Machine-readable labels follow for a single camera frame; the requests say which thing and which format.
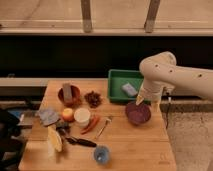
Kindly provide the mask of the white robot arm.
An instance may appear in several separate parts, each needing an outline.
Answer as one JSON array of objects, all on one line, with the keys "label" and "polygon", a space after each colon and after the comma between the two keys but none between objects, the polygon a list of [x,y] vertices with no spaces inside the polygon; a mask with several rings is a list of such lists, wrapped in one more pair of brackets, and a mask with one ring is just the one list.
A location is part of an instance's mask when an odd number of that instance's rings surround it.
[{"label": "white robot arm", "polygon": [[213,101],[213,70],[177,66],[171,52],[162,52],[140,62],[139,70],[144,76],[136,98],[136,104],[149,100],[152,105],[161,101],[163,88],[171,93],[175,87],[184,88],[195,95]]}]

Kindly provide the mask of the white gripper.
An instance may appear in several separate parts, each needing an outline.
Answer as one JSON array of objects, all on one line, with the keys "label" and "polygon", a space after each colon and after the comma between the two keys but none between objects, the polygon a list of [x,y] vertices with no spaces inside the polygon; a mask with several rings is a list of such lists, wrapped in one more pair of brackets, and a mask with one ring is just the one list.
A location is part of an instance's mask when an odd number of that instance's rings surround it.
[{"label": "white gripper", "polygon": [[151,102],[151,109],[153,112],[160,111],[160,99],[162,96],[163,86],[160,83],[145,79],[142,83],[141,92],[136,97],[136,105],[140,105],[144,99],[157,100]]}]

